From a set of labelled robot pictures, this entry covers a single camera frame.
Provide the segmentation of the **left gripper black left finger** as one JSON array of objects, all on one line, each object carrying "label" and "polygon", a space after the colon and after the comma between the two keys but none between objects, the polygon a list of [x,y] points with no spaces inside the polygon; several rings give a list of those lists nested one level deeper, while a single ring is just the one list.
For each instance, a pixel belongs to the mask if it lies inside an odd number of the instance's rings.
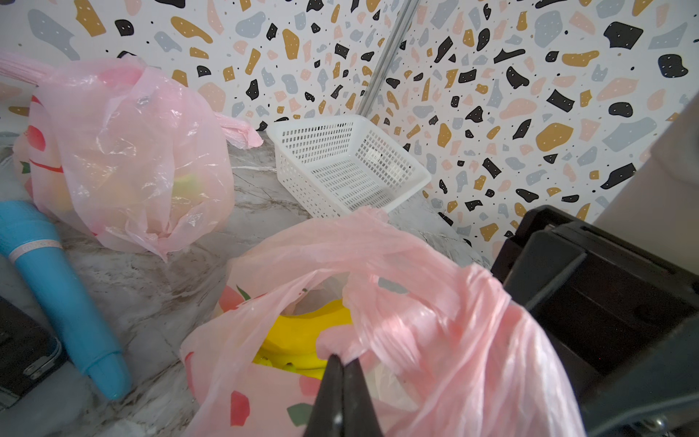
[{"label": "left gripper black left finger", "polygon": [[342,437],[344,367],[333,354],[327,361],[320,389],[309,417],[304,437]]}]

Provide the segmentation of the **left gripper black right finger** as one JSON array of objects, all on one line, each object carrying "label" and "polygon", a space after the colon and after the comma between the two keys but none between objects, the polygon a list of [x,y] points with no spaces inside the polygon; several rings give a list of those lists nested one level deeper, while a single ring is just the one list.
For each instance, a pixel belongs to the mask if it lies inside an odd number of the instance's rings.
[{"label": "left gripper black right finger", "polygon": [[359,359],[343,370],[342,414],[344,437],[383,437]]}]

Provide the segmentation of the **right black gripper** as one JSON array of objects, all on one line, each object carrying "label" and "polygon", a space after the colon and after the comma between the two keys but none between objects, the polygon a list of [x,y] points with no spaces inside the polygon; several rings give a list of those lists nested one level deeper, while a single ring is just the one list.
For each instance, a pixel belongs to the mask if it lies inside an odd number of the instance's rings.
[{"label": "right black gripper", "polygon": [[550,206],[491,271],[548,335],[586,433],[697,435],[695,274]]}]

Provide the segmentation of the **yellow banana bunch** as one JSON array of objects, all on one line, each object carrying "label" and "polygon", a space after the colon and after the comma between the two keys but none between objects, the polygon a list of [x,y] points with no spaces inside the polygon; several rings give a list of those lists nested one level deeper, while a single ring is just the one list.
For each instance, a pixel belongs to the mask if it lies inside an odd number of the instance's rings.
[{"label": "yellow banana bunch", "polygon": [[318,358],[317,340],[330,328],[352,324],[341,300],[302,315],[280,315],[260,346],[254,364],[321,380],[327,362]]}]

